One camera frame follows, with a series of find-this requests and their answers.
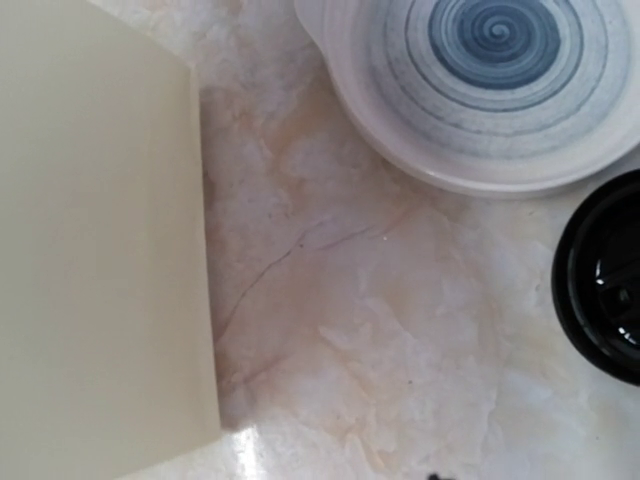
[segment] marble surface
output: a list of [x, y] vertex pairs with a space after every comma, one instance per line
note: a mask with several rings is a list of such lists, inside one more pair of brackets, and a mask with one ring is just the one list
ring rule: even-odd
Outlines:
[[227, 434], [129, 480], [640, 478], [640, 391], [572, 349], [549, 288], [597, 181], [493, 202], [412, 180], [349, 124], [292, 0], [94, 2], [202, 82]]

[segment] blue spiral pattern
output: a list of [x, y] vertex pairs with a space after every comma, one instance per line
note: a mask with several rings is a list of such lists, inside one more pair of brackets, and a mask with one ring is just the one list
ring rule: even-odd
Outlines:
[[529, 158], [596, 129], [620, 100], [631, 40], [617, 0], [374, 0], [369, 71], [429, 144]]

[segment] small black object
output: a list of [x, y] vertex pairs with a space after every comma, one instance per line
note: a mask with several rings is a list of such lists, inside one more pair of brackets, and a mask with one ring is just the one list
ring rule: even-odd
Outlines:
[[578, 351], [640, 386], [640, 171], [610, 181], [578, 208], [558, 246], [552, 290]]

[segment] cream folder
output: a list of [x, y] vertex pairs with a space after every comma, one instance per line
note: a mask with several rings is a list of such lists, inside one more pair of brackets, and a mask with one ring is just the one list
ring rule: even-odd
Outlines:
[[0, 479], [219, 433], [197, 88], [83, 0], [0, 1]]

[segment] white plate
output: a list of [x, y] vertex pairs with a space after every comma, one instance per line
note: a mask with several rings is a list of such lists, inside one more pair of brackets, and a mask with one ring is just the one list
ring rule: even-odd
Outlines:
[[636, 0], [296, 0], [365, 138], [450, 190], [527, 197], [640, 143]]

